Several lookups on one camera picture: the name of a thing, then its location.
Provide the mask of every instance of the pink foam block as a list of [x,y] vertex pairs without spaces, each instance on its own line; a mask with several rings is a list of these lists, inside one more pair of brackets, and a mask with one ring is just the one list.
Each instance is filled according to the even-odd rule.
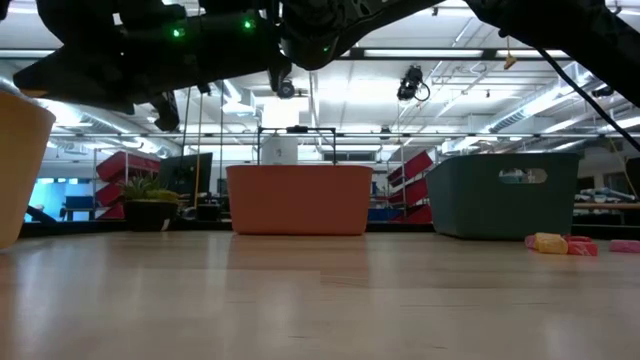
[[574,235],[565,235],[563,236],[563,238],[567,241],[567,242],[593,242],[591,241],[590,237],[586,237],[586,236],[574,236]]
[[535,235],[529,235],[526,238],[524,238],[524,246],[526,246],[527,249],[535,250],[536,249],[536,236]]
[[640,241],[637,240],[611,240],[609,244],[611,252],[640,253]]
[[590,242],[569,242],[569,255],[598,256],[598,245]]

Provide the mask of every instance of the orange bin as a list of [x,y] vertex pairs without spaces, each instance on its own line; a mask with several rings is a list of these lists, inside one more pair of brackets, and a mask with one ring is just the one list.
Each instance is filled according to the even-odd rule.
[[254,235],[361,235],[373,169],[262,165],[227,168],[233,230]]

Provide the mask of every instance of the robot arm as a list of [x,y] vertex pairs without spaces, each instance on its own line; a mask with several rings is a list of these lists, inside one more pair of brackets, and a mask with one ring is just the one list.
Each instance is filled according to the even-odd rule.
[[[604,0],[466,1],[501,36],[565,51],[640,106],[640,93],[625,75],[640,70],[640,34]],[[65,45],[14,80],[51,99],[129,113],[135,103],[152,102],[171,114],[167,99],[175,89],[267,70],[276,91],[292,63],[321,68],[371,31],[440,2],[282,0],[280,17],[278,0],[200,0],[205,13],[197,15],[159,0],[38,0],[40,16]],[[90,26],[80,16],[112,13],[124,24]],[[89,45],[94,34],[103,40],[100,48]],[[161,129],[177,126],[177,118],[174,113]]]

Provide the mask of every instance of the ceiling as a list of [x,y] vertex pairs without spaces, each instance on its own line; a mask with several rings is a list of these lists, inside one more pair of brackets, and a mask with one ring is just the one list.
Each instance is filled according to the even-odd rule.
[[[186,3],[187,8],[195,8],[197,1],[173,1]],[[640,9],[640,0],[618,1],[618,5],[628,9]],[[34,9],[32,0],[14,0],[13,12],[8,19],[0,23],[0,49],[56,49],[60,42],[43,26]],[[423,48],[507,48],[506,39],[498,36],[497,30],[483,24],[469,15],[466,5],[462,1],[449,0],[441,4],[443,8],[457,9],[457,12],[432,16],[430,11],[422,11],[389,26],[372,32],[363,38],[359,47],[423,47]],[[621,14],[620,17],[636,29],[640,29],[640,16]],[[511,39],[512,48],[524,48],[515,39]],[[2,60],[0,56],[0,77],[10,80],[13,73],[28,66],[30,61]],[[570,61],[561,61],[567,66]],[[431,84],[431,98],[424,102],[411,102],[408,105],[399,103],[396,98],[399,81],[411,65],[422,67],[425,76],[431,71],[428,83]],[[334,61],[323,69],[311,74],[317,79],[315,91],[317,110],[316,125],[336,127],[342,132],[368,133],[378,132],[381,126],[391,126],[394,132],[443,132],[469,133],[481,131],[484,126],[496,119],[496,115],[508,109],[513,109],[526,102],[534,94],[544,91],[558,82],[558,76],[553,69],[543,61],[519,61],[509,70],[503,69],[504,61]],[[300,68],[294,68],[291,79],[297,89],[309,93],[310,74]],[[300,110],[299,123],[312,125],[309,99],[305,97],[280,101],[268,86],[266,73],[257,73],[229,79],[234,87],[251,90],[256,96],[256,105],[294,106]],[[211,96],[201,95],[193,88],[191,96],[188,90],[177,91],[178,108],[181,114],[181,129],[187,123],[187,132],[198,131],[198,121],[202,115],[202,131],[206,133],[254,133],[257,119],[254,116],[239,117],[222,114],[220,93],[214,91]],[[185,116],[189,104],[188,119]],[[154,110],[150,105],[136,107],[133,116],[109,112],[89,107],[70,105],[73,114],[66,110],[58,112],[59,121],[65,123],[90,123],[92,126],[58,126],[55,134],[61,133],[155,133],[159,130],[153,125]],[[580,116],[590,109],[576,95],[568,94],[553,106],[540,109],[517,124],[507,127],[502,132],[538,133],[554,124]],[[616,110],[624,116],[635,116],[633,109],[623,99],[616,103]],[[63,119],[72,116],[74,119]],[[581,122],[563,129],[578,132],[592,131],[601,128],[599,121]],[[133,143],[144,145],[147,152],[157,152],[159,148],[165,150],[165,155],[179,151],[182,139],[131,139]],[[415,139],[413,145],[421,144],[426,147],[439,145],[444,138]],[[206,150],[218,149],[215,144],[220,143],[219,137],[203,138],[201,144]],[[68,139],[52,138],[54,144],[68,142]],[[83,140],[85,145],[115,146],[122,145],[117,138]],[[366,145],[371,149],[385,145],[385,152],[389,154],[395,149],[391,141],[379,138],[344,138],[340,144]],[[496,148],[507,151],[521,148],[521,142],[512,141],[514,146],[507,146],[501,141]],[[188,146],[195,146],[196,137],[189,137]],[[238,159],[251,160],[251,150],[255,139],[251,136],[234,137],[225,135],[222,143],[229,147],[230,152],[237,152]],[[557,143],[545,146],[558,146]]]

